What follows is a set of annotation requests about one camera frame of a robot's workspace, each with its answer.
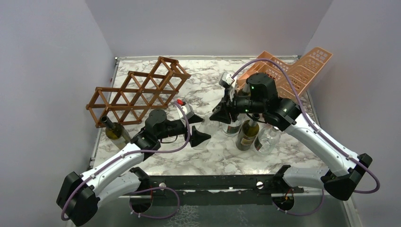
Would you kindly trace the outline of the green wine bottle cream label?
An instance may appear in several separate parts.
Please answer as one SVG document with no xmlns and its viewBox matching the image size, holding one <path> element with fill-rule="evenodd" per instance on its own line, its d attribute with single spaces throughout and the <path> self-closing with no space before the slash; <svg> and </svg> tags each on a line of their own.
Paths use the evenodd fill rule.
<svg viewBox="0 0 401 227">
<path fill-rule="evenodd" d="M 100 121 L 105 126 L 107 138 L 109 138 L 119 150 L 123 150 L 131 140 L 124 126 L 120 123 L 112 122 L 107 116 L 102 116 Z"/>
</svg>

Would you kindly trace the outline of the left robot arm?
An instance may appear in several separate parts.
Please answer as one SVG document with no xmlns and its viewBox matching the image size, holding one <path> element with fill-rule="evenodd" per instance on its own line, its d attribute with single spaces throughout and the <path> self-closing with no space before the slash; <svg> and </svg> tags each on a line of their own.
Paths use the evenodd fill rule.
<svg viewBox="0 0 401 227">
<path fill-rule="evenodd" d="M 166 112 L 155 109 L 150 112 L 141 130 L 110 159 L 96 168 L 81 174 L 69 173 L 63 180 L 56 203 L 61 208 L 61 219 L 72 221 L 79 227 L 87 223 L 98 208 L 129 192 L 143 194 L 148 190 L 148 180 L 127 170 L 145 161 L 154 153 L 160 153 L 161 140 L 183 135 L 184 144 L 170 150 L 174 153 L 204 141 L 203 132 L 191 125 L 203 122 L 188 107 L 178 107 L 179 118 L 170 121 Z"/>
</svg>

